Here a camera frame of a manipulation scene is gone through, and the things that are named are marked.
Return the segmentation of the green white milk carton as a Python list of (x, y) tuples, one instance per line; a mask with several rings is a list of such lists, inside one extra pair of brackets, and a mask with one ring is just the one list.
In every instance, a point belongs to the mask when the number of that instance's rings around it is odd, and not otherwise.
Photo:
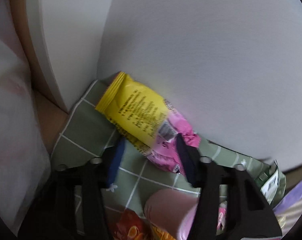
[(255, 179), (255, 183), (272, 207), (275, 207), (284, 197), (286, 176), (281, 172), (276, 160), (260, 172)]

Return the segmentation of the purple pillow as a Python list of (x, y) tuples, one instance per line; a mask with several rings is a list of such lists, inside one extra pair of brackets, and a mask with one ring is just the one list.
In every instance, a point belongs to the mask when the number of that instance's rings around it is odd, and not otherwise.
[(300, 200), (302, 200), (302, 180), (282, 198), (273, 212), (276, 216), (280, 215)]

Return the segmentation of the gold red noodle snack packet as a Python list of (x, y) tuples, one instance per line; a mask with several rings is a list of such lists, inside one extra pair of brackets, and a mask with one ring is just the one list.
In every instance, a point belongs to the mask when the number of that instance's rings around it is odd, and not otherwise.
[(174, 240), (174, 237), (160, 228), (146, 223), (133, 210), (122, 213), (117, 223), (110, 225), (114, 239), (122, 240)]

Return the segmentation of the pink yellow candy wrapper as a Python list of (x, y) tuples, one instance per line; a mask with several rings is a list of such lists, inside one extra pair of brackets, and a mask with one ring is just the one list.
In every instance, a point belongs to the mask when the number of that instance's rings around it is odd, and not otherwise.
[(116, 75), (96, 110), (161, 170), (185, 174), (175, 146), (178, 134), (188, 146), (200, 145), (200, 136), (169, 101), (125, 72)]

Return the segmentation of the pink round jar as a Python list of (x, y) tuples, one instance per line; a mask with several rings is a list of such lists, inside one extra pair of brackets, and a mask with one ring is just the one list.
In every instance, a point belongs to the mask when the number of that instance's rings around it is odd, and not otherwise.
[(187, 239), (197, 205), (197, 194), (162, 189), (148, 198), (144, 205), (144, 216), (175, 239)]

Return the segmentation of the colourful tissue pack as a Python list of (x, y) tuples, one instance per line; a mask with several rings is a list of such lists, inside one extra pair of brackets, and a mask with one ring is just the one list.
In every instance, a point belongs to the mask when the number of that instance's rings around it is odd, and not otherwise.
[(218, 208), (217, 234), (222, 233), (225, 229), (227, 217), (227, 203), (227, 201), (221, 202)]

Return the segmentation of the white plastic bag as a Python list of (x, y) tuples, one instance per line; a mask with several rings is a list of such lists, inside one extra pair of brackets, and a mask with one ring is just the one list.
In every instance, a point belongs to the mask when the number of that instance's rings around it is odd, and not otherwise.
[(13, 233), (50, 174), (30, 78), (9, 0), (0, 0), (0, 217)]

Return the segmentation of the wooden shelf unit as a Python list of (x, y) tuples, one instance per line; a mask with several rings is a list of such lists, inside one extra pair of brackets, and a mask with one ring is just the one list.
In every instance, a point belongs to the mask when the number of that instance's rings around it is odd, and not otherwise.
[(46, 150), (51, 154), (68, 114), (58, 106), (40, 68), (31, 41), (27, 21), (26, 0), (10, 0), (10, 9), (15, 31), (30, 67), (31, 87), (34, 92), (41, 136)]

